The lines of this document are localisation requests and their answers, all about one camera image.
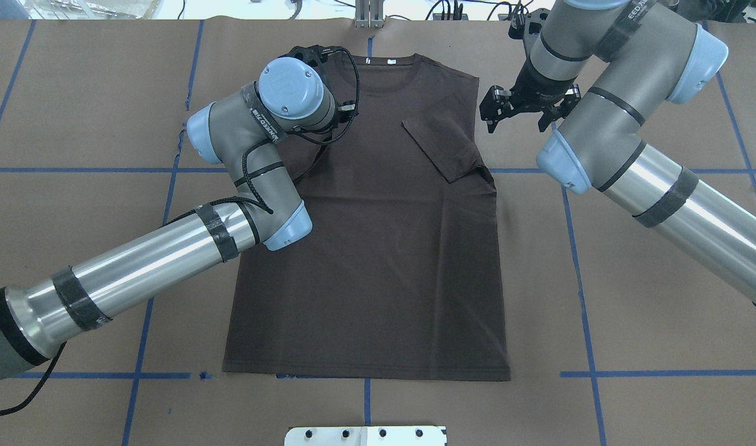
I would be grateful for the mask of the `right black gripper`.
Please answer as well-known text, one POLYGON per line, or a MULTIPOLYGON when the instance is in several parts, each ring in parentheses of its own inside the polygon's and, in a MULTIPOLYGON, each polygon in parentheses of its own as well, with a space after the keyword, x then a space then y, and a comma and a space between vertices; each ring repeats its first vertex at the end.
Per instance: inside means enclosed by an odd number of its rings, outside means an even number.
POLYGON ((582 99, 579 85, 573 79, 553 80, 543 76, 526 60, 515 84, 510 89, 492 85, 480 102, 480 119, 494 133, 499 122, 521 113, 540 113, 538 130, 567 118, 582 99))

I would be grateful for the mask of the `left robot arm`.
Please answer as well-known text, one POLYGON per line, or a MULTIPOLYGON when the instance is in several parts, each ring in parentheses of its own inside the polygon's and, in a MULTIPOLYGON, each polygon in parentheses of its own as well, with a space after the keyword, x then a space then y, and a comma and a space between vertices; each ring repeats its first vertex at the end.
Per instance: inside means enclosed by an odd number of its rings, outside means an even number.
POLYGON ((276 251, 310 234, 310 216, 276 145, 292 131, 323 129, 335 108, 317 71, 285 56, 257 81, 194 113, 188 140, 208 163, 226 167, 236 194, 29 288, 0 288, 0 380, 55 358, 69 339, 251 247, 276 251))

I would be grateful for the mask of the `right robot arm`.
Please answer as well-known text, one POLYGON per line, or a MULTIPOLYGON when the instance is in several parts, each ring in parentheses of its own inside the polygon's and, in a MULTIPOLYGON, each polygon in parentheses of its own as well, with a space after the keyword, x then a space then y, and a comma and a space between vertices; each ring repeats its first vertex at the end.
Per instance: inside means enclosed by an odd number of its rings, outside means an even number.
POLYGON ((511 87, 480 102, 489 133, 537 114, 537 167, 576 194, 596 190, 735 288, 756 308, 756 215, 648 139, 666 104, 699 94, 727 44, 659 1, 556 1, 508 15, 524 48, 511 87))

